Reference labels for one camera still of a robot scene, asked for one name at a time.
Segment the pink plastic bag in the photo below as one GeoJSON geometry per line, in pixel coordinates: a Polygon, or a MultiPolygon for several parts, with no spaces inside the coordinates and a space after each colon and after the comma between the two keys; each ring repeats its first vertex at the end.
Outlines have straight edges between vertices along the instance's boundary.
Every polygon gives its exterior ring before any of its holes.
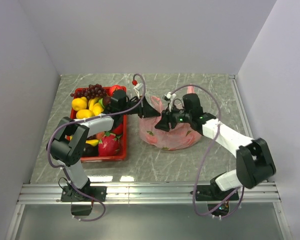
{"type": "Polygon", "coordinates": [[[174,129],[166,132],[156,129],[155,125],[161,117],[140,118],[139,137],[144,142],[167,151],[181,150],[196,144],[201,135],[194,131],[188,123],[179,123],[174,129]]]}

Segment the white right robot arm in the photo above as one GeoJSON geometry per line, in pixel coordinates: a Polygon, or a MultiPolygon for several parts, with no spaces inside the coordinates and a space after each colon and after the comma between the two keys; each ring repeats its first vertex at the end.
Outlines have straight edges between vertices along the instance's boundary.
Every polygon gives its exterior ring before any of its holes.
{"type": "Polygon", "coordinates": [[[252,139],[221,123],[214,115],[205,112],[195,93],[182,97],[183,107],[178,109],[169,104],[162,111],[155,128],[165,132],[177,124],[189,124],[192,130],[215,140],[236,159],[236,168],[210,180],[209,185],[199,185],[192,191],[197,201],[219,201],[237,188],[252,189],[276,174],[276,166],[267,142],[252,139]]]}

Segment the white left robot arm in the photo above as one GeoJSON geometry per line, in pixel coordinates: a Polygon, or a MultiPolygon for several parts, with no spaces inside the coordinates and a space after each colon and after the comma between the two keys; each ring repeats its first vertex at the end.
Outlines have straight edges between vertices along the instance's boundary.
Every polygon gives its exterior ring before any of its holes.
{"type": "Polygon", "coordinates": [[[144,96],[129,99],[124,90],[118,89],[110,97],[104,113],[87,119],[61,119],[47,143],[46,150],[48,161],[55,159],[58,163],[52,167],[61,168],[66,176],[66,187],[62,190],[66,196],[78,202],[98,200],[81,163],[86,140],[99,132],[115,129],[125,115],[155,118],[159,117],[160,113],[144,96]]]}

